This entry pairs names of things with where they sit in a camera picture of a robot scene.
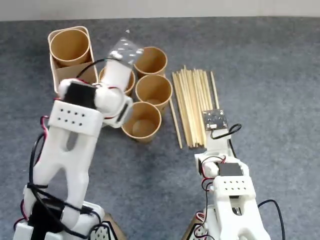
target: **black cable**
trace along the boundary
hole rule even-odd
[[[206,222],[206,220],[207,220],[207,214],[208,214],[208,186],[209,186],[210,184],[212,184],[212,182],[209,182],[209,183],[205,186],[205,216],[204,216],[204,220],[203,220],[203,222],[202,222],[199,226],[195,227],[194,230],[193,230],[193,235],[194,235],[197,239],[202,239],[202,238],[209,237],[209,238],[212,238],[212,240],[215,240],[215,238],[214,238],[213,236],[209,235],[209,234],[204,234],[204,235],[200,235],[200,236],[196,235],[196,231],[197,231],[199,228],[203,227],[204,224],[205,224],[205,222]]]
[[[237,158],[237,155],[236,155],[234,146],[232,145],[231,139],[228,139],[228,143],[229,143],[229,146],[230,146],[230,148],[231,148],[231,151],[232,151],[233,156],[234,156],[235,158]]]
[[[29,183],[28,183],[28,188],[30,188],[32,194],[34,195],[35,199],[44,207],[45,211],[48,213],[48,215],[55,221],[55,223],[61,227],[66,233],[70,234],[70,235],[73,235],[73,236],[76,236],[78,238],[81,238],[81,239],[88,239],[90,238],[91,236],[91,233],[93,231],[96,231],[97,229],[99,229],[100,227],[103,227],[103,228],[107,228],[107,232],[108,232],[108,240],[111,240],[111,236],[110,236],[110,228],[109,226],[101,223],[101,218],[100,216],[98,217],[98,220],[99,220],[99,224],[96,224],[94,226],[92,226],[92,228],[90,229],[90,231],[88,232],[88,235],[83,235],[79,232],[75,232],[75,231],[72,231],[71,229],[69,229],[67,226],[65,226],[61,221],[60,219],[58,219],[52,212],[51,210],[47,207],[47,205],[44,203],[44,201],[41,199],[41,197],[39,196],[38,193],[46,196],[46,197],[49,197],[49,198],[52,198],[54,200],[57,200],[59,202],[62,202],[65,206],[67,207],[70,207],[70,208],[73,208],[79,212],[81,212],[81,209],[80,208],[77,208],[67,202],[64,202],[62,201],[61,199],[47,193],[47,192],[44,192],[42,191],[40,188],[43,188],[43,187],[46,187],[46,186],[40,186],[40,185],[36,185],[34,184],[34,162],[35,162],[35,157],[36,157],[36,151],[37,151],[37,147],[39,145],[39,142],[41,141],[41,139],[45,136],[44,132],[42,132],[37,140],[35,141],[33,147],[32,147],[32,151],[31,151],[31,155],[30,155],[30,162],[29,162]],[[94,211],[91,211],[92,214],[94,215],[98,215],[96,212]]]
[[[240,129],[242,128],[242,125],[240,123],[236,123],[235,125],[233,125],[232,127],[230,127],[229,131],[225,134],[222,134],[222,135],[219,135],[219,136],[213,136],[213,133],[214,133],[214,129],[211,130],[211,134],[210,134],[210,137],[213,139],[213,140],[217,140],[217,139],[221,139],[221,138],[224,138],[226,136],[229,136],[229,135],[232,135],[236,132],[238,132]],[[229,146],[231,148],[231,151],[232,151],[232,154],[235,158],[237,158],[237,155],[236,155],[236,152],[235,152],[235,149],[234,149],[234,146],[232,145],[232,142],[231,142],[231,139],[228,139],[228,143],[229,143]]]
[[[273,200],[273,199],[265,200],[265,201],[258,204],[258,208],[260,208],[262,205],[267,204],[267,203],[274,203],[276,210],[278,211],[278,215],[279,215],[279,219],[280,219],[282,240],[286,240],[285,224],[284,224],[284,220],[282,218],[282,213],[281,213],[281,210],[280,210],[280,207],[279,207],[279,204],[277,203],[277,201]]]
[[[240,129],[242,128],[242,125],[240,123],[236,123],[235,125],[233,125],[232,127],[230,127],[229,131],[225,134],[221,134],[219,136],[212,136],[212,134],[214,133],[214,129],[211,130],[211,134],[210,134],[210,137],[213,139],[213,140],[217,140],[217,139],[221,139],[221,138],[224,138],[226,136],[229,136],[229,135],[232,135],[236,132],[238,132]]]
[[[90,63],[88,66],[86,66],[84,69],[82,69],[82,71],[75,77],[76,79],[80,78],[82,76],[82,74],[85,73],[85,71],[87,71],[89,68],[91,68],[93,65],[96,65],[98,63],[101,63],[101,62],[104,62],[106,60],[116,60],[116,61],[119,61],[118,59],[116,58],[112,58],[112,57],[105,57],[105,58],[102,58],[102,59],[99,59],[99,60],[96,60],[92,63]]]

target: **white plastic bracket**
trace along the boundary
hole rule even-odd
[[[33,182],[48,185],[60,169],[64,169],[68,197],[66,202],[81,208],[86,195],[91,164],[103,123],[103,115],[94,109],[56,100],[49,119],[50,128],[39,162],[33,168]],[[73,149],[67,149],[70,133],[78,133]],[[24,190],[24,208],[27,216],[36,199],[29,188]],[[65,207],[61,222],[73,228],[80,213]]]
[[[213,181],[216,216],[220,227],[219,240],[270,240],[264,229],[256,202],[256,192],[250,176],[217,176]],[[230,196],[239,196],[234,206]],[[233,212],[241,209],[241,215]]]

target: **paper cup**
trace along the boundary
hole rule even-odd
[[[101,79],[105,75],[105,69],[106,69],[106,67],[102,68],[102,70],[99,73],[99,82],[101,81]],[[130,75],[130,79],[129,79],[128,85],[126,86],[126,89],[124,91],[124,93],[127,96],[131,96],[131,93],[132,93],[132,91],[134,89],[135,83],[136,83],[136,76],[135,76],[134,71],[131,71],[131,75]]]
[[[146,144],[155,137],[161,121],[161,114],[155,106],[148,102],[135,102],[131,118],[121,128],[130,138]]]
[[[142,56],[134,65],[138,78],[145,75],[164,75],[168,63],[165,52],[154,46],[144,47],[143,50]]]
[[[163,115],[172,96],[172,85],[161,75],[146,75],[135,86],[135,94],[141,102],[148,102]]]
[[[89,37],[78,29],[59,32],[49,45],[51,55],[63,67],[83,64],[89,58]]]

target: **cardboard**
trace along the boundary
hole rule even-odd
[[[172,84],[161,75],[146,75],[135,86],[135,94],[139,101],[154,105],[161,115],[164,115],[172,93]]]
[[[122,130],[130,138],[141,143],[151,142],[162,122],[160,111],[148,102],[135,102],[131,118],[122,125]]]
[[[48,44],[50,45],[51,40],[56,36],[58,33],[69,30],[69,29],[77,29],[80,30],[84,33],[86,33],[89,42],[90,41],[90,35],[89,31],[86,27],[84,26],[75,26],[75,27],[70,27],[70,28],[65,28],[65,29],[59,29],[51,32],[48,36]],[[88,58],[85,63],[73,65],[73,66],[68,66],[68,67],[63,67],[61,66],[56,59],[50,54],[50,66],[51,66],[51,71],[52,71],[52,77],[53,77],[53,86],[54,86],[54,91],[58,93],[58,86],[60,82],[63,79],[69,79],[69,78],[75,78],[78,73],[81,72],[82,69],[84,69],[86,66],[94,62],[94,54],[92,50],[92,46],[90,44],[89,46],[89,52],[88,52]],[[88,83],[97,83],[98,82],[98,73],[97,73],[97,68],[96,66],[90,67],[82,76],[81,79],[88,82]]]
[[[197,220],[196,215],[194,215],[193,219],[191,220],[188,228],[186,229],[183,237],[181,240],[190,240],[189,236],[193,234],[193,231],[195,229],[195,225],[201,224],[199,220]]]
[[[106,213],[104,215],[103,221],[109,221],[112,225],[112,228],[116,234],[116,237],[118,240],[127,240],[126,235],[124,232],[120,229],[118,224],[114,221],[113,217],[111,216],[110,213]]]
[[[142,56],[134,65],[138,79],[145,75],[164,75],[168,64],[165,52],[154,46],[144,47],[143,50]]]

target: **pile of wooden sticks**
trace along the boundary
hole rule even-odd
[[[186,66],[172,73],[173,85],[178,102],[185,141],[190,148],[206,146],[207,136],[202,112],[219,108],[214,75],[211,72],[214,93],[213,105],[208,75],[201,69],[188,70]]]

